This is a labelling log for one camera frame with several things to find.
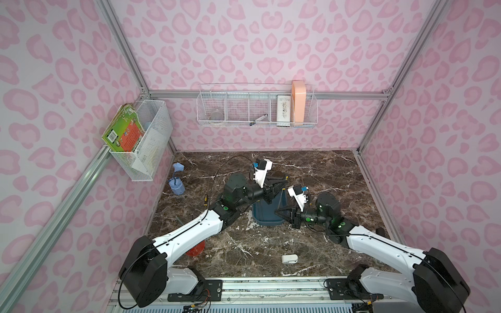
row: black mounting bracket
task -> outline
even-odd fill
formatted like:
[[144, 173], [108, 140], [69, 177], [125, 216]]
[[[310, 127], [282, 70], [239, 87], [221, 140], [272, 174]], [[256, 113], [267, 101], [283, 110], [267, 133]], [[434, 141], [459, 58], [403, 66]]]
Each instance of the black mounting bracket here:
[[197, 302], [203, 301], [205, 298], [200, 296], [205, 294], [203, 291], [207, 289], [210, 292], [210, 301], [218, 302], [221, 301], [222, 293], [222, 280], [220, 279], [205, 279], [203, 285], [201, 286], [201, 291], [194, 294], [182, 294], [182, 293], [170, 293], [167, 297], [169, 302]]
[[[364, 287], [361, 290], [352, 290], [353, 287], [350, 287], [349, 283], [350, 280], [348, 278], [330, 278], [325, 280], [324, 286], [328, 289], [331, 300], [357, 300], [360, 298], [375, 301], [384, 298], [380, 293], [370, 294]], [[351, 290], [358, 298], [350, 295], [352, 294], [351, 292], [346, 294], [347, 290]]]

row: pen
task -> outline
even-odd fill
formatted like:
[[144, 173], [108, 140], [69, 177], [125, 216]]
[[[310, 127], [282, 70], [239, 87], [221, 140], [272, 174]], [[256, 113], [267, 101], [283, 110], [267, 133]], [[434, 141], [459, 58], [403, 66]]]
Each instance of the pen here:
[[254, 121], [250, 122], [249, 126], [252, 126], [252, 125], [254, 125], [256, 122], [259, 122], [260, 120], [265, 119], [267, 116], [268, 116], [268, 114], [264, 114], [264, 115], [262, 115], [262, 116], [260, 116], [260, 117], [256, 118]]

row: metal rail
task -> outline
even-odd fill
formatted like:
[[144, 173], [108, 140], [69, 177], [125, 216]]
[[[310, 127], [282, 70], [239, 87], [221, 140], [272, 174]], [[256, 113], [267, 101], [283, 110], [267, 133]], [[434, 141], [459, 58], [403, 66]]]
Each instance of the metal rail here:
[[384, 197], [381, 191], [379, 190], [377, 184], [375, 183], [374, 177], [372, 177], [371, 172], [367, 167], [367, 164], [365, 164], [362, 155], [359, 153], [359, 151], [353, 151], [353, 155], [355, 156], [355, 160], [357, 160], [360, 172], [362, 172], [362, 176], [364, 176], [367, 188], [369, 188], [372, 198], [376, 203], [379, 215], [381, 216], [384, 226], [386, 227], [386, 230], [390, 235], [390, 239], [401, 244], [406, 244], [404, 236], [402, 235], [402, 232], [400, 231], [397, 222], [393, 218], [393, 214], [391, 213], [390, 209], [386, 206]]
[[388, 111], [389, 107], [391, 106], [391, 103], [393, 102], [393, 99], [397, 95], [398, 91], [400, 90], [400, 87], [403, 85], [405, 79], [407, 78], [409, 72], [411, 71], [412, 66], [416, 62], [421, 52], [423, 52], [429, 38], [431, 37], [436, 27], [440, 23], [440, 20], [442, 19], [443, 15], [447, 12], [447, 8], [451, 3], [452, 0], [436, 0], [433, 3], [430, 9], [430, 13], [426, 17], [426, 20], [424, 21], [423, 25], [421, 26], [421, 29], [419, 30], [416, 36], [416, 39], [414, 40], [414, 43], [409, 49], [409, 53], [405, 57], [402, 65], [400, 66], [400, 69], [397, 72], [397, 75], [395, 76], [392, 87], [387, 91], [387, 93], [389, 94], [388, 100], [383, 104], [383, 106], [381, 106], [378, 112], [376, 112], [374, 118], [369, 124], [369, 127], [367, 128], [367, 131], [364, 134], [364, 137], [362, 138], [362, 141], [360, 142], [358, 150], [361, 153], [369, 145], [369, 142], [374, 133], [376, 132], [379, 123], [383, 119], [385, 113]]
[[122, 55], [125, 58], [125, 62], [129, 66], [132, 76], [136, 81], [137, 87], [143, 92], [149, 95], [149, 87], [146, 79], [139, 68], [139, 64], [137, 63], [134, 54], [132, 53], [132, 49], [125, 37], [125, 33], [121, 27], [120, 21], [118, 20], [117, 14], [115, 13], [115, 9], [111, 5], [109, 0], [96, 0], [105, 21], [107, 22], [113, 37], [118, 45], [118, 48], [122, 52]]
[[[346, 276], [283, 276], [283, 277], [217, 277], [223, 281], [220, 304], [261, 303], [335, 303], [344, 300], [330, 300], [324, 287], [328, 278]], [[118, 286], [115, 286], [109, 305], [118, 304]], [[135, 301], [126, 288], [120, 293], [122, 305], [134, 305]], [[161, 295], [151, 305], [166, 304], [167, 295]]]
[[0, 290], [0, 312], [10, 312], [19, 301], [108, 164], [111, 158], [109, 150], [108, 146], [101, 148], [23, 258], [12, 269]]
[[[246, 93], [259, 93], [259, 91], [245, 91]], [[272, 95], [283, 95], [283, 91], [266, 91]], [[196, 99], [199, 90], [150, 90], [152, 99], [184, 98]], [[389, 94], [383, 92], [315, 92], [318, 100], [386, 100]]]

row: wall-mounted basket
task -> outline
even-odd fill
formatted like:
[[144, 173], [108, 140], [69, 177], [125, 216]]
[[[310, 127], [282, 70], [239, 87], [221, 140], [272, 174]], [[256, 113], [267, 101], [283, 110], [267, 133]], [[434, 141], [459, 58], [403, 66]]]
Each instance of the wall-mounted basket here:
[[151, 122], [134, 152], [112, 152], [132, 181], [152, 181], [172, 133], [164, 101], [144, 100], [136, 110], [143, 127]]
[[[202, 84], [196, 99], [197, 121], [212, 127], [302, 127], [313, 128], [318, 121], [318, 101], [315, 87], [306, 85], [305, 117], [303, 122], [277, 122], [277, 96], [291, 95], [287, 84]], [[211, 120], [214, 114], [218, 120]], [[255, 121], [264, 114], [267, 116]]]

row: paper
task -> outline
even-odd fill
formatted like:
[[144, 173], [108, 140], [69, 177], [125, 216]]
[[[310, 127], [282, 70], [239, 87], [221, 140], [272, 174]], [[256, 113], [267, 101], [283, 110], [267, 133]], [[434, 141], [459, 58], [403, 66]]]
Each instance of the paper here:
[[291, 96], [277, 96], [277, 126], [290, 126]]
[[168, 138], [154, 128], [148, 129], [143, 141], [138, 146], [137, 157], [131, 167], [141, 173], [153, 175], [163, 154], [161, 148], [165, 147], [167, 140]]

